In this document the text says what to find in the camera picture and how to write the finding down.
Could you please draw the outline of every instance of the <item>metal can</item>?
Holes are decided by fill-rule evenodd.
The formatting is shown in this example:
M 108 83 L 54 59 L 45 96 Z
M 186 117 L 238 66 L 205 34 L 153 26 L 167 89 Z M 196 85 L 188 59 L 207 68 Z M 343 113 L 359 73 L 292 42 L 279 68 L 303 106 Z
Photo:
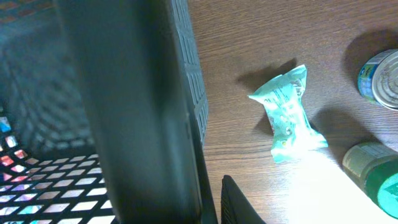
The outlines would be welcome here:
M 358 76 L 360 94 L 378 105 L 398 110 L 398 49 L 371 58 Z
M 352 147 L 344 172 L 382 210 L 398 219 L 398 152 L 378 142 Z

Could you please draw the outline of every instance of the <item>plastic bag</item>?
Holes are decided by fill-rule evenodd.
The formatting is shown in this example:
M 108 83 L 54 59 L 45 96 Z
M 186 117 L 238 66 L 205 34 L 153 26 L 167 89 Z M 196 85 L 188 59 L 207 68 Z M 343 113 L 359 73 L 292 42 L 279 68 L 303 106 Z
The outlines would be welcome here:
M 328 147 L 326 139 L 311 128 L 301 103 L 307 69 L 301 65 L 279 75 L 248 97 L 262 103 L 274 132 L 271 154 L 276 163 L 304 151 Z

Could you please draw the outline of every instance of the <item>plastic basket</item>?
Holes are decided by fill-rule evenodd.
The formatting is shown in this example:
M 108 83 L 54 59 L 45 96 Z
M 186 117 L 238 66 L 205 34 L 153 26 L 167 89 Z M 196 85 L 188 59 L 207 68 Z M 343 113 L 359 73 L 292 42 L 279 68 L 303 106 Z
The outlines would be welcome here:
M 188 5 L 170 8 L 203 143 L 208 102 Z M 117 223 L 51 1 L 0 0 L 0 25 L 0 222 Z

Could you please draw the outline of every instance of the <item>light blue wrapper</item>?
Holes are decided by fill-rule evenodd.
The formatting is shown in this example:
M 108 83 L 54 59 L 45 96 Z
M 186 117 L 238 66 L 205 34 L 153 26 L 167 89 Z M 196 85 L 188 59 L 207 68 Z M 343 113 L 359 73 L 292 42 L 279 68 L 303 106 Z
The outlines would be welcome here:
M 307 150 L 328 147 L 326 139 L 311 128 L 301 104 L 307 68 L 301 65 L 279 75 L 248 97 L 262 103 L 274 132 L 271 154 L 276 163 L 298 157 Z

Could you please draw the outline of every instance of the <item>green lid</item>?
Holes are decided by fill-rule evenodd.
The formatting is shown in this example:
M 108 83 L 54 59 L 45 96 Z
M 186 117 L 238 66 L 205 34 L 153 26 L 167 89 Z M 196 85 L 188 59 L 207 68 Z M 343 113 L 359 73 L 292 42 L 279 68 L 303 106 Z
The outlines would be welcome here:
M 398 218 L 398 159 L 375 167 L 366 179 L 365 191 L 383 211 Z

